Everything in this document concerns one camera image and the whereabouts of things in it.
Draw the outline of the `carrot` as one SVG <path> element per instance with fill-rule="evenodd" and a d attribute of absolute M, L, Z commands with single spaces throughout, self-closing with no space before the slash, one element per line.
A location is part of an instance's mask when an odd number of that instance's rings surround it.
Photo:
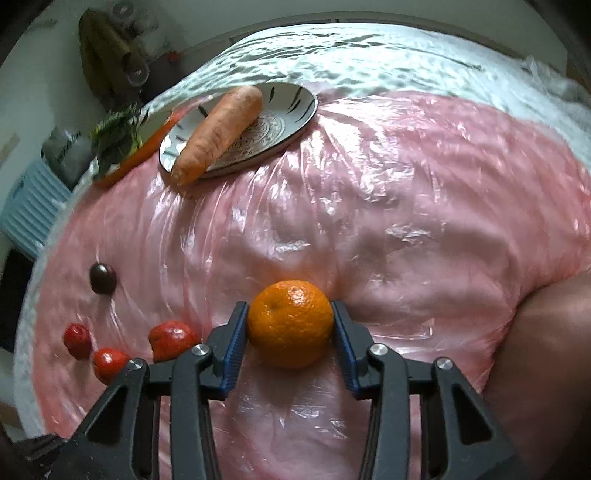
<path fill-rule="evenodd" d="M 262 108 L 263 93 L 259 88 L 240 86 L 229 90 L 191 134 L 171 170 L 171 182 L 182 187 L 204 175 L 256 121 Z"/>

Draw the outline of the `dark plum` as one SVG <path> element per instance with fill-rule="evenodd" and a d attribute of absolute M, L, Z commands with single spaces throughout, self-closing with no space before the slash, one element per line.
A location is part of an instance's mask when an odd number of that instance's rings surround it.
<path fill-rule="evenodd" d="M 95 263 L 89 269 L 89 281 L 95 294 L 111 296 L 116 289 L 118 279 L 112 267 L 104 263 Z"/>

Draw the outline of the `hanging brown clothes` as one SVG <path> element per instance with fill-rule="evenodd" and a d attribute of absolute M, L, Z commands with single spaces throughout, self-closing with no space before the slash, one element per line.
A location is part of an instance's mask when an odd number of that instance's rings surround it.
<path fill-rule="evenodd" d="M 78 23 L 82 71 L 105 111 L 137 101 L 149 68 L 129 34 L 100 10 L 87 9 Z"/>

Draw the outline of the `white bed sheet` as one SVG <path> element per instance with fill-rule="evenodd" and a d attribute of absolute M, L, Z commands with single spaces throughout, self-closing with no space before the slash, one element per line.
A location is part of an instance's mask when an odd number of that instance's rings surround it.
<path fill-rule="evenodd" d="M 246 37 L 159 95 L 149 114 L 243 83 L 293 82 L 318 95 L 318 110 L 334 99 L 424 93 L 464 99 L 558 135 L 590 176 L 590 110 L 558 91 L 562 78 L 533 60 L 508 58 L 480 45 L 407 27 L 370 25 L 273 28 Z M 69 214 L 90 189 L 84 179 L 59 217 L 29 282 L 18 327 L 15 400 L 22 417 L 37 413 L 31 382 L 38 286 Z"/>

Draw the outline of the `small red apple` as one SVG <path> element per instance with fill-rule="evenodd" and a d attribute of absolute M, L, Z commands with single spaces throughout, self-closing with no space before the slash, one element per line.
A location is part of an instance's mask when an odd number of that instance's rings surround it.
<path fill-rule="evenodd" d="M 130 357 L 114 348 L 101 348 L 93 355 L 95 377 L 108 386 L 130 360 Z"/>

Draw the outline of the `orange mandarin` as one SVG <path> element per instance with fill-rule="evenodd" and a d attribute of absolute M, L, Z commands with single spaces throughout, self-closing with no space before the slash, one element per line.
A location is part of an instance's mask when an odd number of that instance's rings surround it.
<path fill-rule="evenodd" d="M 327 353 L 335 319 L 329 299 L 307 281 L 266 287 L 249 305 L 247 337 L 267 365 L 300 370 Z"/>

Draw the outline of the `green leafy vegetable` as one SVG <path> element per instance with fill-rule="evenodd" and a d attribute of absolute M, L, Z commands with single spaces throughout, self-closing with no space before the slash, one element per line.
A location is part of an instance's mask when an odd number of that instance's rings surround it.
<path fill-rule="evenodd" d="M 143 121 L 140 106 L 132 103 L 109 111 L 96 125 L 90 135 L 97 161 L 94 180 L 104 178 L 141 146 L 138 131 Z"/>

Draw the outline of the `orange rimmed plate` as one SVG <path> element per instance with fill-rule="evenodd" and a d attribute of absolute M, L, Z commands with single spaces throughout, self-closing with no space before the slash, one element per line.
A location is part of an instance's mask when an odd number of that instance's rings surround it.
<path fill-rule="evenodd" d="M 113 168 L 104 178 L 94 180 L 93 183 L 100 188 L 110 188 L 134 168 L 148 160 L 158 149 L 164 136 L 171 128 L 186 115 L 186 108 L 163 110 L 155 114 L 142 112 L 144 121 L 139 127 L 141 146 L 129 155 L 119 166 Z"/>

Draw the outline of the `pink plastic sheet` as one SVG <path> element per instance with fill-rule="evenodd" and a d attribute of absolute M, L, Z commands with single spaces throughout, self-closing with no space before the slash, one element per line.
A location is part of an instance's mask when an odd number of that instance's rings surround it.
<path fill-rule="evenodd" d="M 89 269 L 114 269 L 111 296 Z M 453 359 L 485 390 L 520 303 L 590 265 L 590 176 L 554 132 L 464 99 L 334 99 L 254 169 L 177 191 L 156 159 L 85 192 L 41 277 L 29 431 L 69 436 L 103 392 L 62 342 L 149 357 L 150 330 L 200 336 L 283 280 L 342 300 L 400 354 Z"/>

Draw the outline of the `blue suitcase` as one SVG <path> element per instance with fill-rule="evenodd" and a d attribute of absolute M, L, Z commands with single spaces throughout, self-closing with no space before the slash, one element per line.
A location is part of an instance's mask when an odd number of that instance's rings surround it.
<path fill-rule="evenodd" d="M 35 260 L 70 195 L 45 162 L 32 162 L 8 194 L 1 212 L 1 231 L 21 253 Z"/>

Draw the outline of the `small red fruit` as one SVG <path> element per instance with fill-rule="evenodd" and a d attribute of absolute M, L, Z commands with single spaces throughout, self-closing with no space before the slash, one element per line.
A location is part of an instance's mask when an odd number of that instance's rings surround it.
<path fill-rule="evenodd" d="M 90 332 L 82 324 L 69 324 L 63 334 L 63 345 L 74 359 L 86 360 L 92 352 Z"/>

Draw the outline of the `white patterned plate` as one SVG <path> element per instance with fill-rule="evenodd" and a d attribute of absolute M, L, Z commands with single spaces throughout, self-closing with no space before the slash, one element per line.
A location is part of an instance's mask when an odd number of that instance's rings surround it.
<path fill-rule="evenodd" d="M 315 118 L 318 97 L 303 85 L 286 82 L 261 83 L 263 109 L 228 150 L 204 173 L 214 178 L 252 167 L 280 152 L 304 133 Z M 161 169 L 170 173 L 195 128 L 221 100 L 221 93 L 211 93 L 202 100 L 193 99 L 190 108 L 161 141 L 158 159 Z"/>

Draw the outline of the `grey bag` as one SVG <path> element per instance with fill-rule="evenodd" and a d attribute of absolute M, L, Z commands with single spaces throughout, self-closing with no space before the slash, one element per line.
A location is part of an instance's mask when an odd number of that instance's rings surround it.
<path fill-rule="evenodd" d="M 72 191 L 94 158 L 90 139 L 80 131 L 55 127 L 41 147 L 41 156 Z"/>

